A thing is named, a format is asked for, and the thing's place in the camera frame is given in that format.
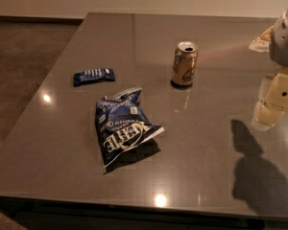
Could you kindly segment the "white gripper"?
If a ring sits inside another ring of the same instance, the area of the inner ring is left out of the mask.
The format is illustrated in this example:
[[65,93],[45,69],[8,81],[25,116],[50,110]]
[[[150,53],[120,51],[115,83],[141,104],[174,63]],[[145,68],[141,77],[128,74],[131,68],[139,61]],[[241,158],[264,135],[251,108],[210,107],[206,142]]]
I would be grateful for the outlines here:
[[[288,8],[274,25],[271,34],[270,59],[288,66]],[[263,78],[251,126],[258,131],[273,127],[288,110],[288,68],[281,68]]]

